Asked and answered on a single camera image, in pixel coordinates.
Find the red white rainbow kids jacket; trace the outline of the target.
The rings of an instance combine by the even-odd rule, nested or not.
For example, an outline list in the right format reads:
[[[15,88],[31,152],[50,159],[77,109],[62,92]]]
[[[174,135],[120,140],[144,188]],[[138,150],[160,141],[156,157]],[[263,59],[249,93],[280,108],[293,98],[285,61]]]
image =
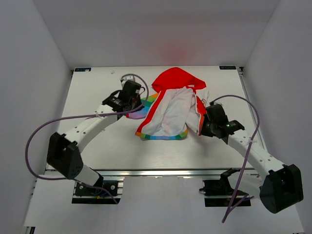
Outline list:
[[[136,135],[148,140],[178,140],[188,130],[199,134],[206,114],[209,90],[206,82],[174,67],[162,72],[152,83],[155,94],[142,98],[144,108],[127,114],[142,119]]]

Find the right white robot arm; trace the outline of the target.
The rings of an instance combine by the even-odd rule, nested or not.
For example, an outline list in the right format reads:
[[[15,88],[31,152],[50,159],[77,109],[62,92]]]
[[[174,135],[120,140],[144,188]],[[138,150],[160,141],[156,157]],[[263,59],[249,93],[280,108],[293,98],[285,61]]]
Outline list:
[[[264,207],[276,214],[303,200],[300,169],[274,158],[263,147],[252,142],[244,126],[229,121],[223,107],[213,104],[206,108],[201,134],[217,137],[241,154],[257,172],[257,176],[241,169],[230,168],[219,180],[205,180],[200,189],[206,196],[234,195],[239,191],[261,200]]]

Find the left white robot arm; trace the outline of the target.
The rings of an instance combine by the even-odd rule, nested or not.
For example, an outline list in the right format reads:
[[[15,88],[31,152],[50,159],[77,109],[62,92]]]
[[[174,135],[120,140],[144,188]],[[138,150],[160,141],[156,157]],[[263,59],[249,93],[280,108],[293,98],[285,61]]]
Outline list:
[[[52,134],[47,163],[65,178],[86,184],[91,194],[99,194],[103,189],[103,176],[83,163],[81,152],[106,127],[141,106],[140,90],[139,83],[127,80],[121,90],[114,91],[102,102],[94,117],[86,118],[65,133]]]

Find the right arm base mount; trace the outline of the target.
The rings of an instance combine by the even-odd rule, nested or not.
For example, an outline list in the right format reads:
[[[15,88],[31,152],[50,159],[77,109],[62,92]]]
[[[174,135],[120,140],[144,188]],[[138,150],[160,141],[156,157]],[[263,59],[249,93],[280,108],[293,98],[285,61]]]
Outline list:
[[[228,169],[218,179],[206,179],[199,192],[204,195],[205,207],[227,207],[231,201],[234,187],[230,185],[228,177],[232,174],[239,175],[239,169]]]

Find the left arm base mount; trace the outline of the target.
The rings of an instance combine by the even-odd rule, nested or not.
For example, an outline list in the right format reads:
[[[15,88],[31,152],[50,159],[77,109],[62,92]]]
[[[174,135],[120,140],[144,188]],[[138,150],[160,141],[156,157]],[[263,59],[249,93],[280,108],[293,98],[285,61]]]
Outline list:
[[[102,189],[75,182],[72,204],[117,205],[123,193],[123,177],[105,177]]]

